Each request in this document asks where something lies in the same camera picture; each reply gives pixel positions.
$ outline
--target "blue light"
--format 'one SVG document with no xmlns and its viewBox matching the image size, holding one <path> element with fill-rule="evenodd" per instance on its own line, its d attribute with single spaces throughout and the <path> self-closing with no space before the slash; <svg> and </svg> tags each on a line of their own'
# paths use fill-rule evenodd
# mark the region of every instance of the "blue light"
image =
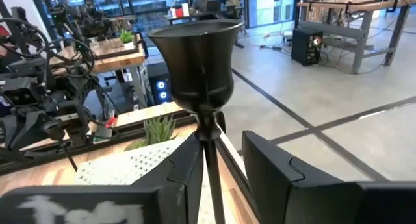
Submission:
<svg viewBox="0 0 416 224">
<path fill-rule="evenodd" d="M 158 90 L 163 90 L 166 88 L 166 83 L 164 81 L 157 81 L 156 87 Z"/>
<path fill-rule="evenodd" d="M 166 99 L 167 97 L 168 97 L 168 94 L 166 92 L 159 93 L 159 98 L 160 99 Z"/>
</svg>

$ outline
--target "black goblet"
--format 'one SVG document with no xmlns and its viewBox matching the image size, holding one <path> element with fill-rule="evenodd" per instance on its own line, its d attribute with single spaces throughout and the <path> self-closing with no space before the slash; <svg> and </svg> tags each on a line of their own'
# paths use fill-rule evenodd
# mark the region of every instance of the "black goblet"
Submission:
<svg viewBox="0 0 416 224">
<path fill-rule="evenodd" d="M 231 52 L 242 22 L 197 21 L 148 33 L 166 61 L 174 101 L 198 120 L 196 138 L 205 150 L 216 223 L 225 223 L 215 140 L 221 130 L 215 114 L 231 97 Z"/>
</svg>

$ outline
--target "workshop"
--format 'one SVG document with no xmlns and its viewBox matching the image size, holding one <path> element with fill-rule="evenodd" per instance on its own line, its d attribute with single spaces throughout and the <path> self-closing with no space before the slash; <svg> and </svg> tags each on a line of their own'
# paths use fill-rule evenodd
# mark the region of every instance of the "workshop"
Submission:
<svg viewBox="0 0 416 224">
<path fill-rule="evenodd" d="M 0 224 L 416 223 L 415 5 L 0 0 Z"/>
</svg>

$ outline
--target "white box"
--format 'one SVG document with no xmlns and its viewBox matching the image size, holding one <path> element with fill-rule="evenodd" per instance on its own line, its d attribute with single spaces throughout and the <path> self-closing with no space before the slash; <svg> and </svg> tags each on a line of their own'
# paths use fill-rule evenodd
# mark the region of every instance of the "white box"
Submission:
<svg viewBox="0 0 416 224">
<path fill-rule="evenodd" d="M 183 16 L 189 16 L 189 6 L 188 3 L 182 3 Z"/>
<path fill-rule="evenodd" d="M 176 9 L 175 8 L 171 8 L 170 9 L 170 13 L 172 15 L 172 19 L 176 19 Z"/>
</svg>

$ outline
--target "laptop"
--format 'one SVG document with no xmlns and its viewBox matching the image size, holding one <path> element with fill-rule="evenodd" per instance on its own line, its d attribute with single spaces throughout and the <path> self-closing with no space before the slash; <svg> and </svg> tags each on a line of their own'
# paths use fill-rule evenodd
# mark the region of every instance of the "laptop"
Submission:
<svg viewBox="0 0 416 224">
<path fill-rule="evenodd" d="M 221 0 L 210 0 L 207 2 L 208 12 L 219 12 L 221 11 Z"/>
</svg>

